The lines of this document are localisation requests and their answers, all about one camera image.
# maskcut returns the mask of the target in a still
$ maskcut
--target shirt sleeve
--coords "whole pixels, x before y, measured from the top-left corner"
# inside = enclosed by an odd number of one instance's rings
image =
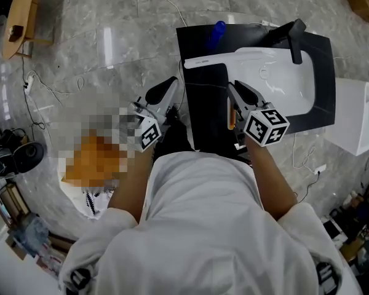
[[[76,269],[92,269],[94,272],[90,274],[93,278],[97,274],[95,266],[112,239],[121,231],[137,225],[138,223],[129,212],[108,208],[69,250],[59,274],[61,289],[71,284],[70,275]]]
[[[343,263],[339,251],[310,204],[296,204],[278,223],[292,239],[307,248],[316,263],[327,262],[338,275],[342,275]]]

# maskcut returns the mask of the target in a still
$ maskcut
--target wooden table leg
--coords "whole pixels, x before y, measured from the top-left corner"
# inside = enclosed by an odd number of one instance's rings
[[[53,41],[48,41],[47,39],[25,38],[25,40],[28,41],[28,42],[38,42],[38,43],[44,44],[44,45],[53,45],[54,44]]]
[[[23,57],[23,58],[31,58],[31,55],[26,55],[25,53],[15,52],[15,56]]]

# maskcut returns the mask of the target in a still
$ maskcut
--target forearm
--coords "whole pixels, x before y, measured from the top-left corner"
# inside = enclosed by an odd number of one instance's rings
[[[246,146],[264,209],[279,219],[297,203],[295,194],[266,147],[260,147],[248,137]]]
[[[135,159],[128,165],[127,173],[123,175],[123,178],[120,178],[119,188],[114,191],[108,208],[128,211],[137,222],[140,221],[151,171],[152,156],[152,146],[144,153],[135,153]]]

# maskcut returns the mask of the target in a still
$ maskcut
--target orange pixelated object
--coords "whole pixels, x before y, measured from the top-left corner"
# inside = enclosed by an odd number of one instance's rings
[[[104,181],[118,179],[120,158],[126,159],[127,152],[120,151],[118,144],[107,143],[103,136],[84,136],[73,163],[66,164],[62,181],[77,187],[103,187]]]

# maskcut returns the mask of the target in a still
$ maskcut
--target white wall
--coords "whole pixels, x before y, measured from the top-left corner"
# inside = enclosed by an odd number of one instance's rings
[[[22,261],[0,237],[0,295],[57,295],[56,279],[45,273],[27,255]]]

